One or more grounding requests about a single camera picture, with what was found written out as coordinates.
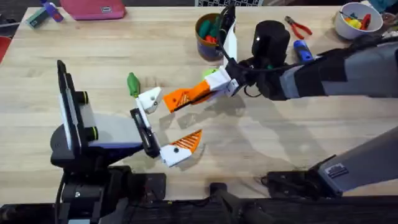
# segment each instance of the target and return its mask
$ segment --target cup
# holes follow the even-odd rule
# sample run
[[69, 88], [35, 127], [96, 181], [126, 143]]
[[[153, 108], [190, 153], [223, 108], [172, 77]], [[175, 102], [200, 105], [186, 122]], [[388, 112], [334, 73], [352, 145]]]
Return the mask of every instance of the cup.
[[222, 59], [223, 54], [221, 53], [220, 50], [218, 50], [218, 44], [209, 43], [209, 42], [203, 40], [199, 36], [198, 31], [199, 31], [200, 25], [203, 23], [203, 21], [209, 20], [212, 24], [214, 24], [217, 16], [219, 16], [218, 13], [206, 14], [206, 15], [202, 16], [201, 18], [199, 18], [199, 20], [197, 20], [197, 23], [195, 25], [195, 34], [197, 37], [198, 52], [203, 59], [205, 59], [209, 62]]

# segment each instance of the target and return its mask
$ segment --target green plastic piece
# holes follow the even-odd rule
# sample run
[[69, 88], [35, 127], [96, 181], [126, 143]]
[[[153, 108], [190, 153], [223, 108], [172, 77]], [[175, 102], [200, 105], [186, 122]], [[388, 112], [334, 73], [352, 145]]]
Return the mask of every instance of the green plastic piece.
[[211, 29], [210, 29], [210, 32], [209, 32], [210, 36], [212, 36], [214, 38], [217, 37], [217, 31], [218, 31], [219, 24], [220, 24], [220, 17], [217, 16], [214, 24], [211, 26]]
[[201, 74], [201, 77], [202, 77], [203, 79], [205, 79], [206, 76], [208, 76], [208, 75], [210, 75], [210, 74], [212, 74], [212, 73], [217, 72], [217, 70], [218, 70], [218, 69], [215, 69], [215, 68], [210, 68], [210, 69], [208, 69], [208, 70], [205, 70], [205, 71]]
[[129, 76], [127, 77], [127, 86], [130, 90], [130, 96], [137, 98], [140, 94], [140, 84], [138, 78], [132, 72], [130, 72]]
[[203, 21], [198, 31], [198, 35], [200, 36], [200, 38], [204, 40], [207, 33], [209, 33], [210, 29], [211, 29], [211, 22], [209, 20]]

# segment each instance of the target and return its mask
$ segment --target pink case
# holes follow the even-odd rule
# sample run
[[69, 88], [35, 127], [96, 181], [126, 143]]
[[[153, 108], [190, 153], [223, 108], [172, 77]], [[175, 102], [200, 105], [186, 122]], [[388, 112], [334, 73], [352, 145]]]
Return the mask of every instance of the pink case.
[[120, 19], [126, 14], [121, 0], [61, 0], [64, 10], [76, 20]]

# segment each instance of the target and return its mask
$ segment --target bowl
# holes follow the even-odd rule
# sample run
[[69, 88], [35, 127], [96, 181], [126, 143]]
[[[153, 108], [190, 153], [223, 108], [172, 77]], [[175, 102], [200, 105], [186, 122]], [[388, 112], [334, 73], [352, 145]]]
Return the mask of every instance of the bowl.
[[340, 9], [341, 12], [343, 12], [346, 15], [351, 15], [352, 13], [355, 13], [355, 15], [358, 17], [358, 19], [362, 19], [366, 14], [371, 15], [371, 22], [369, 24], [369, 27], [367, 30], [360, 30], [355, 27], [350, 26], [344, 18], [342, 13], [337, 12], [337, 15], [335, 17], [335, 29], [338, 33], [338, 35], [352, 40], [356, 37], [359, 37], [364, 34], [371, 34], [377, 30], [379, 30], [382, 25], [383, 25], [383, 19], [380, 15], [379, 12], [377, 12], [373, 7], [367, 6], [361, 3], [357, 2], [351, 2], [348, 4], [345, 4], [344, 6], [341, 7]]

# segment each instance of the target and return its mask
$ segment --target pliers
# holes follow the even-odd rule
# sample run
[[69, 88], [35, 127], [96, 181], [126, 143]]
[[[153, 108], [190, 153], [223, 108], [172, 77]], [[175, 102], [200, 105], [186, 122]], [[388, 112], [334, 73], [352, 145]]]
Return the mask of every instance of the pliers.
[[296, 35], [297, 38], [304, 39], [304, 36], [301, 35], [297, 31], [297, 28], [300, 28], [300, 29], [304, 30], [306, 33], [308, 33], [309, 35], [312, 35], [312, 31], [308, 27], [306, 27], [305, 25], [296, 23], [290, 16], [286, 16], [285, 21], [292, 26], [293, 33]]

